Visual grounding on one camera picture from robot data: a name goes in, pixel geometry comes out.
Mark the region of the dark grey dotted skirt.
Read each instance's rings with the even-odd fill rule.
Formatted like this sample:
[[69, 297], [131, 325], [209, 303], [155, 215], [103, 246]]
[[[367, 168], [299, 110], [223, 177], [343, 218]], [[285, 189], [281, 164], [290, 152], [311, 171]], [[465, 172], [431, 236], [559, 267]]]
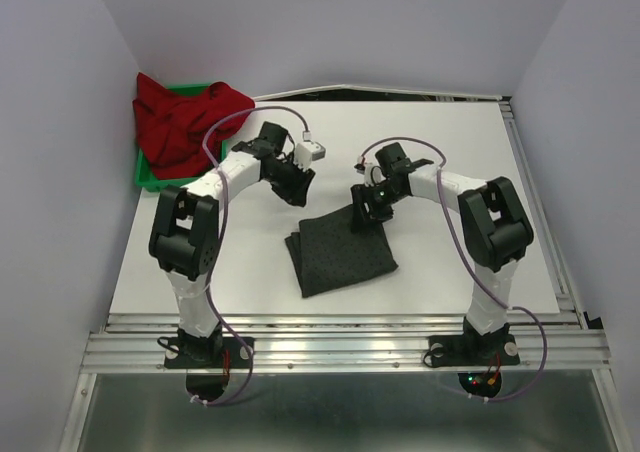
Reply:
[[361, 284], [398, 268], [380, 223], [352, 230], [353, 207], [299, 222], [285, 239], [303, 298]]

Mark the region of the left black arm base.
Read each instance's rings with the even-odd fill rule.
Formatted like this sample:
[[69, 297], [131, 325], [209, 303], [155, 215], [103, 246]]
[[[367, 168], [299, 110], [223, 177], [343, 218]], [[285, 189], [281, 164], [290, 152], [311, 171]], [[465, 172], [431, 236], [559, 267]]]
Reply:
[[195, 337], [181, 329], [176, 336], [160, 336], [156, 343], [164, 351], [169, 370], [237, 368], [248, 370], [248, 352], [232, 337], [214, 331], [210, 337]]

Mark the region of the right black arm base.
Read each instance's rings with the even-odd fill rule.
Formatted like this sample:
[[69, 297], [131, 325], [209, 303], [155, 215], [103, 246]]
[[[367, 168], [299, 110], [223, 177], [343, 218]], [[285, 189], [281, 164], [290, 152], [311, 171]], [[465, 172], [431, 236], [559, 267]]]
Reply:
[[514, 337], [471, 337], [470, 335], [433, 335], [427, 338], [423, 363], [430, 368], [480, 368], [490, 363], [516, 366], [521, 363], [518, 351], [508, 353], [505, 346], [514, 343]]

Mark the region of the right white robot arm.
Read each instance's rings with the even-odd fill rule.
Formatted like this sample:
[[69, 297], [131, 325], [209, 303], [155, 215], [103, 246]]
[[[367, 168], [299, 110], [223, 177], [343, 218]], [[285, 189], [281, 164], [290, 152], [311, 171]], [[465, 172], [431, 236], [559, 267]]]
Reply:
[[506, 177], [474, 179], [445, 170], [447, 159], [410, 159], [389, 139], [375, 160], [361, 155], [355, 170], [363, 182], [351, 187], [351, 228], [360, 232], [390, 220], [393, 205], [413, 197], [438, 204], [463, 266], [474, 282], [465, 323], [472, 331], [460, 338], [463, 356], [482, 362], [496, 350], [492, 334], [507, 325], [511, 282], [519, 261], [534, 240], [533, 227], [513, 183]]

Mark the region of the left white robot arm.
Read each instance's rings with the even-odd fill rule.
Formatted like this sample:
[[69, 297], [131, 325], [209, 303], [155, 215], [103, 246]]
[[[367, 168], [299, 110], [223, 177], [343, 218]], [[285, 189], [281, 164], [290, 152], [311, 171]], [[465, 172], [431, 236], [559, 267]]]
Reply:
[[161, 191], [149, 239], [149, 253], [171, 284], [179, 310], [179, 334], [190, 339], [188, 354], [199, 365], [215, 364], [223, 343], [214, 334], [219, 319], [207, 299], [231, 200], [265, 181], [291, 206], [303, 207], [315, 176], [311, 164], [325, 148], [308, 136], [284, 151], [289, 133], [265, 122], [257, 137], [234, 145], [221, 163], [185, 187]]

